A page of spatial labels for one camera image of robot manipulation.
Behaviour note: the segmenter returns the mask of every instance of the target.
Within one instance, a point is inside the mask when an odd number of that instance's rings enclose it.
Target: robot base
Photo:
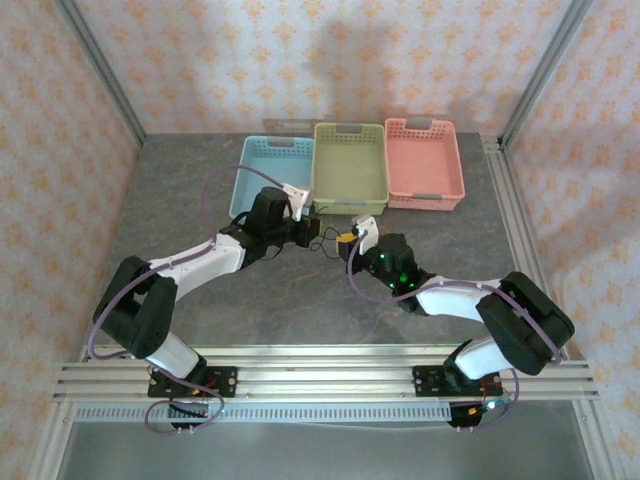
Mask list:
[[[502,395],[502,384],[497,373],[455,386],[447,381],[444,366],[416,366],[411,373],[416,397],[499,397]]]
[[[192,383],[204,385],[211,390],[218,392],[225,398],[235,397],[236,385],[238,383],[238,369],[236,367],[204,367],[199,374],[201,380]],[[157,371],[151,372],[151,380],[149,381],[149,390],[147,391],[147,395],[150,398],[172,399],[212,396],[206,392],[194,391],[184,387]]]

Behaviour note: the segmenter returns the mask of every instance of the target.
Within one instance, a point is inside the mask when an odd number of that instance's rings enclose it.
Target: yellow object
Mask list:
[[[347,233],[343,233],[342,235],[338,235],[336,237],[336,253],[338,254],[338,256],[340,256],[340,244],[341,243],[349,244],[349,243],[353,242],[354,240],[356,240],[357,238],[358,237],[356,237],[351,232],[347,232]]]
[[[343,233],[342,235],[339,235],[338,237],[336,237],[336,242],[337,243],[351,243],[353,242],[357,237],[351,233]]]

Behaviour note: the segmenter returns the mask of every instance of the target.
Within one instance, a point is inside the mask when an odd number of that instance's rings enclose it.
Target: white plastic casing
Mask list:
[[[313,200],[311,191],[306,188],[291,186],[288,183],[282,185],[282,190],[289,196],[289,202],[291,202],[291,218],[299,222],[302,218],[302,209],[310,205],[311,200]]]
[[[211,240],[204,242],[196,247],[180,252],[171,257],[159,258],[151,260],[151,268],[162,265],[163,263],[175,263],[176,260],[191,255],[205,248]],[[176,294],[176,302],[191,290],[213,280],[216,277],[227,273],[237,272],[244,261],[245,250],[240,243],[229,235],[218,233],[216,235],[216,244],[203,256],[196,258],[190,262],[175,267],[168,268],[158,272],[162,277],[173,278],[178,286]]]
[[[447,278],[437,276],[430,279],[426,285],[444,283]],[[474,282],[497,288],[499,280]],[[482,322],[476,310],[478,302],[491,292],[465,287],[441,287],[427,290],[416,295],[420,306],[429,315],[452,315]],[[512,365],[504,358],[493,337],[474,340],[457,356],[456,365],[471,380],[477,380],[485,375],[498,372]]]
[[[173,333],[169,332],[160,348],[145,360],[163,368],[178,378],[185,378],[198,363],[198,354]]]
[[[378,245],[378,238],[380,236],[378,232],[378,225],[375,218],[371,215],[360,215],[352,220],[358,230],[358,236],[361,237],[364,232],[367,232],[367,236],[360,242],[360,248],[358,253],[364,255],[367,250]]]

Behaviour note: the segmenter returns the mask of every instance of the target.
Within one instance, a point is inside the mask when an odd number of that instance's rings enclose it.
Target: pink basket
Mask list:
[[[389,207],[453,210],[464,198],[464,180],[453,123],[388,118]]]

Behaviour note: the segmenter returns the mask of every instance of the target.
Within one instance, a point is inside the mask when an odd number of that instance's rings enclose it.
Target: floral wallpaper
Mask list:
[[[79,1],[150,133],[441,114],[496,135],[569,3]]]
[[[512,152],[629,478],[640,478],[640,2],[596,0]]]
[[[51,0],[0,9],[0,465],[23,479],[76,358],[138,147]]]

